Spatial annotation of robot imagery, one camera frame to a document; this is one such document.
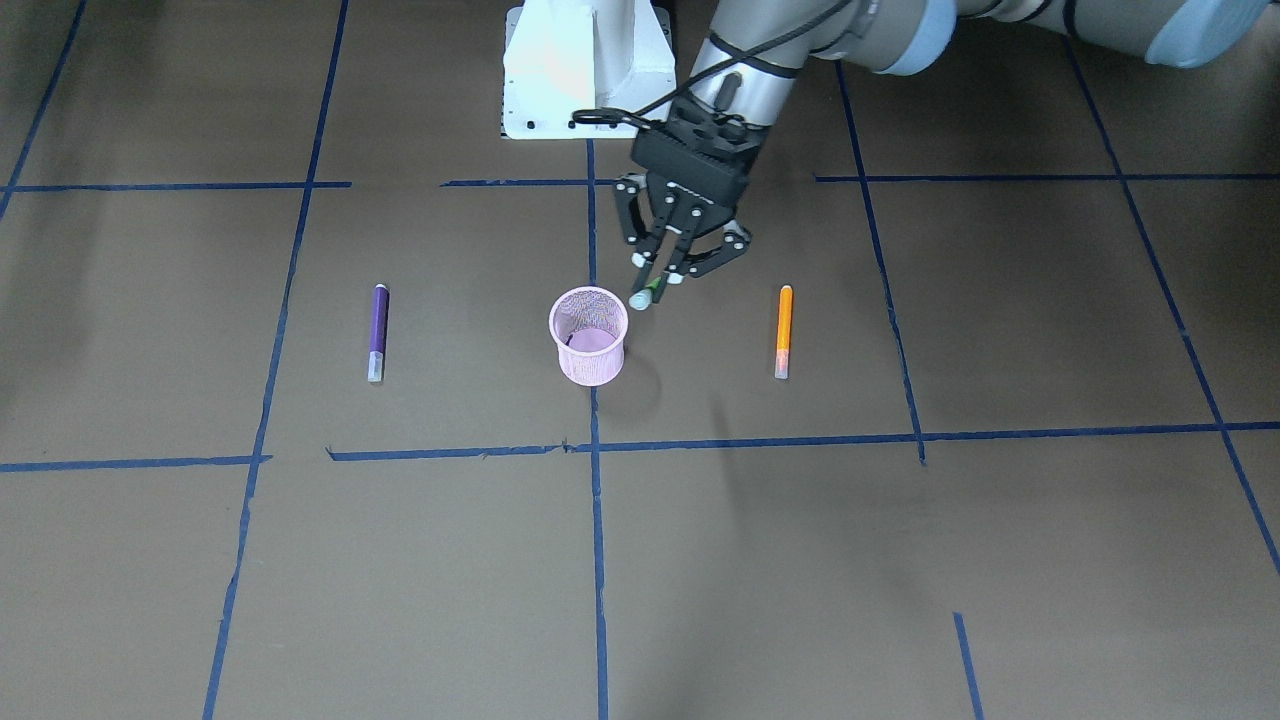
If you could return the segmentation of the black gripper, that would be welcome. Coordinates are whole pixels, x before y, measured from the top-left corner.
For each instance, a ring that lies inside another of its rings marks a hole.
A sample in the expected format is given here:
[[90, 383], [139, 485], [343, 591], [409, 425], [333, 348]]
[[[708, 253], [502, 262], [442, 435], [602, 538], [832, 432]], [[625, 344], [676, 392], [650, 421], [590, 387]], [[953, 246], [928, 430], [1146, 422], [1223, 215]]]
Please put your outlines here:
[[[631, 149], [631, 159], [648, 174], [616, 178], [613, 197], [631, 263], [668, 269], [668, 282], [678, 284], [705, 277], [750, 247], [753, 237], [737, 220], [737, 205], [759, 155], [751, 165], [709, 158], [664, 135], [663, 122], [640, 129]], [[701, 199], [681, 196], [681, 188]]]

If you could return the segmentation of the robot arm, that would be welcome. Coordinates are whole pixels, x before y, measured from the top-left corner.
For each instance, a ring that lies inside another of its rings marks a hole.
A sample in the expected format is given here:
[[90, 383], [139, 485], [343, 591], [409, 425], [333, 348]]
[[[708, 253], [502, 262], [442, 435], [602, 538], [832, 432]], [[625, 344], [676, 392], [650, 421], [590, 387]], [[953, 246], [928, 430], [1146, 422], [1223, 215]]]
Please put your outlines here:
[[1161, 67], [1202, 67], [1263, 15], [1262, 1], [722, 1], [691, 74], [636, 110], [576, 111], [626, 123], [639, 172], [614, 183], [634, 288], [657, 293], [742, 256], [737, 222], [751, 169], [806, 61], [914, 76], [961, 20], [1027, 24]]

